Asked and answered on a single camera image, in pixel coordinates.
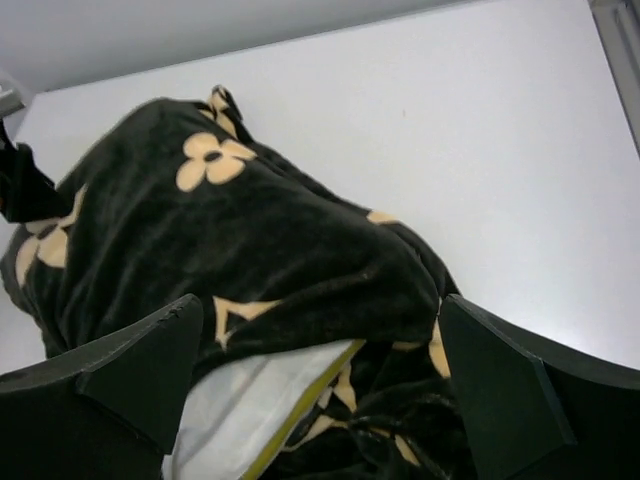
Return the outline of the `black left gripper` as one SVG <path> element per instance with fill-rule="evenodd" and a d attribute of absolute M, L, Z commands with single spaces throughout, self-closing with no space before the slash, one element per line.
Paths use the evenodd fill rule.
<path fill-rule="evenodd" d="M 35 164 L 33 150 L 13 144 L 1 121 L 1 215 L 20 224 L 66 216 L 70 204 Z"/>

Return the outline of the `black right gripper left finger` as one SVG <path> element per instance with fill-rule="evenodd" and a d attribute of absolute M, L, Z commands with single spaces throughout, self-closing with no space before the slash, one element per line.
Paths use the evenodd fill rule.
<path fill-rule="evenodd" d="M 4 479 L 158 479 L 203 325 L 185 295 L 117 332 L 1 377 Z"/>

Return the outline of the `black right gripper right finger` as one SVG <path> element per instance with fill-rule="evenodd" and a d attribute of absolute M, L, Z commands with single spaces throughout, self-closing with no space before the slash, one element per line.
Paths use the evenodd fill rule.
<path fill-rule="evenodd" d="M 638 371 L 459 295 L 445 299 L 439 327 L 479 478 L 638 478 Z"/>

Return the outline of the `white pillow with yellow edge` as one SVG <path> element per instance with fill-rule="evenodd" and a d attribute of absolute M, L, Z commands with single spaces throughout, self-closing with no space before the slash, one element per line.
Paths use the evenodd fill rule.
<path fill-rule="evenodd" d="M 189 393 L 165 479 L 256 479 L 361 341 L 254 356 L 214 370 Z"/>

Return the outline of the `black pillowcase with beige flowers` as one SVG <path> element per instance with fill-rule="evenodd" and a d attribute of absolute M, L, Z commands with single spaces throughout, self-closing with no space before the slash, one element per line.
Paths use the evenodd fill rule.
<path fill-rule="evenodd" d="M 473 479 L 439 341 L 447 267 L 410 228 L 336 196 L 253 139 L 232 95 L 157 99 L 107 133 L 58 188 L 71 209 L 18 225 L 4 288 L 48 357 L 191 294 L 203 329 L 183 430 L 163 475 L 226 479 L 212 444 L 225 365 L 294 352 L 329 375 L 262 479 Z M 308 360 L 314 353 L 315 359 Z"/>

